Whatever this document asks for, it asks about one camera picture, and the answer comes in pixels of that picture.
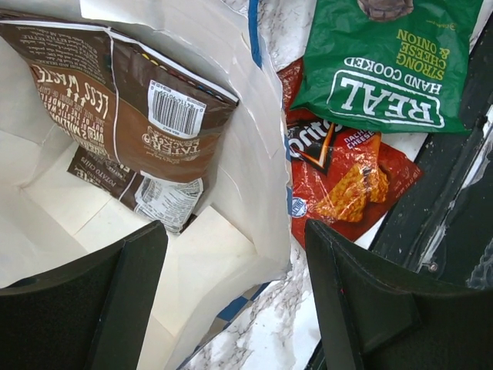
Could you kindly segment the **green Real chips bag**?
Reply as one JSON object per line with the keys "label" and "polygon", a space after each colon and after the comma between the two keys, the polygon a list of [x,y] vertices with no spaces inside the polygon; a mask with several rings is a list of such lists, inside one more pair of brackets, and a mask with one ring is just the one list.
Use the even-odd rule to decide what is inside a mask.
{"label": "green Real chips bag", "polygon": [[316,4],[294,109],[382,133],[464,133],[480,1]]}

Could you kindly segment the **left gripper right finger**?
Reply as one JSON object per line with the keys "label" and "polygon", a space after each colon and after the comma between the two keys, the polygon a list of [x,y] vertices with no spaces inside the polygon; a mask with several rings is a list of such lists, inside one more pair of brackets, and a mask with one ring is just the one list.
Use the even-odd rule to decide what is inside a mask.
{"label": "left gripper right finger", "polygon": [[490,369],[492,292],[437,281],[318,220],[305,248],[329,369]]}

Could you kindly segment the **brown kettle chips bag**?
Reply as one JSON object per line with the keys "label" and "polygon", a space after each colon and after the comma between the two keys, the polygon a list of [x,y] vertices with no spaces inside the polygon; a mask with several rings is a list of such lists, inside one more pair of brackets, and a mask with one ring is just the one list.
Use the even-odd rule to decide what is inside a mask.
{"label": "brown kettle chips bag", "polygon": [[181,232],[238,98],[107,25],[5,10],[1,36],[78,144],[68,171]]}

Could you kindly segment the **blue checkered paper bag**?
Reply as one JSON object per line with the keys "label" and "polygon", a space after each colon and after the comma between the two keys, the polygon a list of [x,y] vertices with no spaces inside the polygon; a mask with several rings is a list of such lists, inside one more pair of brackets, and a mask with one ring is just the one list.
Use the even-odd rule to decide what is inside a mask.
{"label": "blue checkered paper bag", "polygon": [[3,1],[1,367],[181,368],[287,270],[285,129],[222,1]]}

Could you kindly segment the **red Doritos chips bag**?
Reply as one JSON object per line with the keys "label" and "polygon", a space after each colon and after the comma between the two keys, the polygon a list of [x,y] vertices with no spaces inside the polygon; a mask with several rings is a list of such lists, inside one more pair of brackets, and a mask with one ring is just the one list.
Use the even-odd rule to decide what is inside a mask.
{"label": "red Doritos chips bag", "polygon": [[352,129],[287,109],[293,174],[292,235],[305,244],[305,224],[319,220],[349,241],[370,230],[423,175],[380,133]]}

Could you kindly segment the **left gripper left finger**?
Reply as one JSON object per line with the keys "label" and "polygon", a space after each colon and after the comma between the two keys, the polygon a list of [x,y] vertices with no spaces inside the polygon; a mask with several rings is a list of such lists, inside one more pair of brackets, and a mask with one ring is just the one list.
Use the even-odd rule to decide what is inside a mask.
{"label": "left gripper left finger", "polygon": [[135,369],[168,244],[159,221],[1,289],[3,369]]}

